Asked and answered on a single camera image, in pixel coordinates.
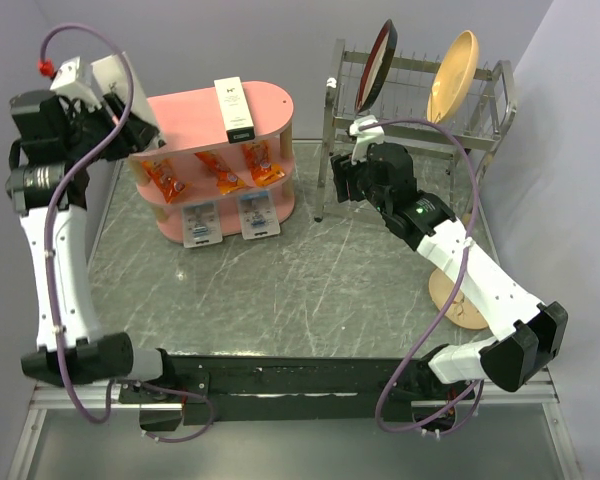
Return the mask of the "orange razor pack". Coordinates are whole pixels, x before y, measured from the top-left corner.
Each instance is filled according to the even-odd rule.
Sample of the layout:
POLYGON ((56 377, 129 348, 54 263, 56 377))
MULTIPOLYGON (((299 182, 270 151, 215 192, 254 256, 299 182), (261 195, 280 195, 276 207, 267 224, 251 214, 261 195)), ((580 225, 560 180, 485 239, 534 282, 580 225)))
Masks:
POLYGON ((241 190, 246 183, 228 166, 215 150, 196 152, 195 156, 215 175, 216 186, 223 195, 241 190))
POLYGON ((193 192, 193 184, 183 175, 175 157, 140 162, 148 183, 138 188, 145 200, 155 205, 183 202, 193 192))
POLYGON ((241 151, 252 180, 258 187, 266 187, 285 177, 284 170, 272 160, 268 141, 244 143, 241 151))

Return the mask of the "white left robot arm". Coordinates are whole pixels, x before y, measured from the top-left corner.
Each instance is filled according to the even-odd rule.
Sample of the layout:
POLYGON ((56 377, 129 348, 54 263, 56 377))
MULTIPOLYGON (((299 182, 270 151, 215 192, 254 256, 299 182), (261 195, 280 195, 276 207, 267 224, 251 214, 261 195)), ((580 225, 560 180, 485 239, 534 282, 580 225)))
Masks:
POLYGON ((38 298, 36 349, 21 359, 25 376, 61 387, 100 380, 142 382, 164 402, 178 390, 160 349, 133 346, 126 333, 104 333, 87 274, 85 234, 89 174, 70 172, 115 127, 124 103, 107 94, 89 106, 51 90, 13 97, 11 117, 20 133, 9 153, 5 189, 25 232, 38 298))

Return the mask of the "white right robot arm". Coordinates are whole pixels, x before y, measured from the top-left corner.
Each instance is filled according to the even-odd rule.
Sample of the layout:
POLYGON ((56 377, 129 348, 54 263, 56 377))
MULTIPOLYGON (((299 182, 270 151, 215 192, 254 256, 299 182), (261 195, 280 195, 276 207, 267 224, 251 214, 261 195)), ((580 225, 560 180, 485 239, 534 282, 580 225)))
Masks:
POLYGON ((488 379, 515 392, 559 353, 568 313, 519 286, 467 234, 453 210, 421 190, 407 149, 371 144, 365 159, 330 159, 338 202, 368 201, 388 230, 433 263, 486 320, 490 339, 446 346, 417 375, 419 390, 440 398, 461 380, 488 379))

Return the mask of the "blue boxed razor pack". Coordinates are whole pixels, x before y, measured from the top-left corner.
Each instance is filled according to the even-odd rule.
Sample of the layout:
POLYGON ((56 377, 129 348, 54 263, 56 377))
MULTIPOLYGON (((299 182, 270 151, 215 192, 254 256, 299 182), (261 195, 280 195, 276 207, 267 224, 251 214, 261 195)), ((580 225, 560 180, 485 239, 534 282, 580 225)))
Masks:
POLYGON ((181 215, 185 248, 210 246, 223 241, 220 216, 215 202, 184 207, 181 215))
POLYGON ((241 234, 245 240, 281 233, 275 204, 268 191, 243 195, 237 200, 241 234))

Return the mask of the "white black slim box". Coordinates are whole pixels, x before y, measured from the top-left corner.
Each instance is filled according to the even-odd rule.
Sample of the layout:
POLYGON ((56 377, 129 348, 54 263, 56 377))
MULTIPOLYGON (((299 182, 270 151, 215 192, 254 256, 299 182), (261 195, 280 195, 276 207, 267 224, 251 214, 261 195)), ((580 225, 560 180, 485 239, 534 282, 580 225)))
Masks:
POLYGON ((214 87, 229 143, 254 140, 255 126, 241 79, 216 79, 214 87))
POLYGON ((130 85, 133 85, 131 114, 126 125, 129 126, 135 119, 143 120, 145 123, 152 125, 155 133, 152 134, 149 145, 147 147, 142 147, 141 151, 161 148, 166 144, 166 139, 163 135, 161 126, 149 104, 145 91, 137 78, 136 71, 125 52, 122 53, 122 58, 126 61, 131 72, 132 83, 130 83, 127 78, 122 61, 115 54, 103 57, 91 63, 95 81, 103 94, 115 94, 122 101, 121 109, 125 108, 129 97, 130 85))

